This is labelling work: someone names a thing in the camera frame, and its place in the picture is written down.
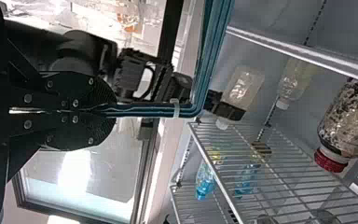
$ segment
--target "cable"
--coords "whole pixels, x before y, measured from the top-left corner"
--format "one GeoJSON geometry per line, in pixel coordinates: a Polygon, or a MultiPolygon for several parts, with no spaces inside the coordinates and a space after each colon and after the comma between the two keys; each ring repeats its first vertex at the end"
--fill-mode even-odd
{"type": "Polygon", "coordinates": [[[145,69],[148,69],[150,72],[152,72],[152,79],[150,79],[150,84],[147,90],[144,92],[144,94],[142,94],[141,97],[137,99],[137,101],[143,101],[146,96],[150,94],[156,81],[156,71],[150,65],[145,66],[145,69]]]}

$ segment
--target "white wall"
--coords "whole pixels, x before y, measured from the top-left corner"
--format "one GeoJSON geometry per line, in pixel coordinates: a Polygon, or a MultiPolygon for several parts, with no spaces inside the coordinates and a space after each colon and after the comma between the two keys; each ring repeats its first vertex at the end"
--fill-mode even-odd
{"type": "Polygon", "coordinates": [[[2,224],[47,224],[48,216],[17,207],[11,181],[6,186],[4,202],[4,221],[2,224]]]}

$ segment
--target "wire shelf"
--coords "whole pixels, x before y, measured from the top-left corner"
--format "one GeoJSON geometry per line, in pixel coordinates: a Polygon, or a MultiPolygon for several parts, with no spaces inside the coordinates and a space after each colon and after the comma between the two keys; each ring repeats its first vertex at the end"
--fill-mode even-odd
{"type": "Polygon", "coordinates": [[[220,189],[209,194],[205,200],[195,197],[194,184],[184,184],[181,188],[171,186],[172,204],[178,223],[181,224],[231,224],[229,206],[220,189]]]}
{"type": "MultiPolygon", "coordinates": [[[[358,195],[280,131],[267,130],[260,145],[255,142],[259,126],[236,125],[223,132],[214,123],[189,123],[189,127],[220,189],[213,193],[218,200],[198,201],[194,185],[184,186],[182,195],[197,206],[220,205],[220,213],[213,211],[215,216],[223,214],[219,223],[235,223],[230,210],[240,224],[266,217],[279,224],[358,223],[358,195]]],[[[200,216],[209,217],[208,211],[200,216]]]]}

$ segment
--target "refrigerator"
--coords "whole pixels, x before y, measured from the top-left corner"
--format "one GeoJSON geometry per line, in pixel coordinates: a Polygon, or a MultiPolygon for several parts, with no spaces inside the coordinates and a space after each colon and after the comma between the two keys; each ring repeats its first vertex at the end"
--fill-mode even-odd
{"type": "MultiPolygon", "coordinates": [[[[197,7],[203,7],[203,1],[196,1],[197,7]]],[[[196,32],[189,30],[189,49],[196,32]]],[[[194,62],[184,59],[181,64],[191,73],[186,63],[194,62]]],[[[214,124],[216,116],[207,111],[197,120],[159,122],[160,144],[144,222],[357,224],[358,159],[344,172],[332,174],[314,162],[313,153],[320,145],[317,126],[327,108],[348,77],[358,79],[358,1],[235,1],[209,89],[223,91],[240,65],[265,76],[240,122],[221,131],[214,124]],[[290,58],[318,69],[303,96],[283,111],[274,104],[290,58]],[[238,197],[234,191],[243,165],[251,162],[257,137],[272,156],[258,161],[249,193],[238,197]],[[205,200],[195,196],[201,161],[213,171],[216,183],[205,200]]]]}

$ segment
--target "blue bottle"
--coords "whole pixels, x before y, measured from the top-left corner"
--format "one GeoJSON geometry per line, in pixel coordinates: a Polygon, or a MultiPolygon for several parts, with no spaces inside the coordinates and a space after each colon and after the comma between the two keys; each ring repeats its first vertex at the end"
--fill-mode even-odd
{"type": "Polygon", "coordinates": [[[257,169],[260,168],[260,164],[246,164],[243,166],[243,170],[240,172],[240,177],[236,178],[237,183],[235,184],[235,195],[245,195],[251,194],[254,191],[255,187],[255,178],[257,174],[257,169]]]}
{"type": "Polygon", "coordinates": [[[241,199],[241,195],[252,194],[256,187],[257,172],[261,167],[262,162],[266,162],[271,157],[271,148],[262,142],[253,142],[251,149],[254,152],[250,158],[250,164],[244,164],[242,170],[238,173],[238,177],[235,178],[237,182],[235,184],[234,196],[237,199],[241,199]]]}
{"type": "Polygon", "coordinates": [[[205,161],[202,161],[196,178],[196,198],[204,200],[214,190],[215,186],[211,169],[205,161]]]}

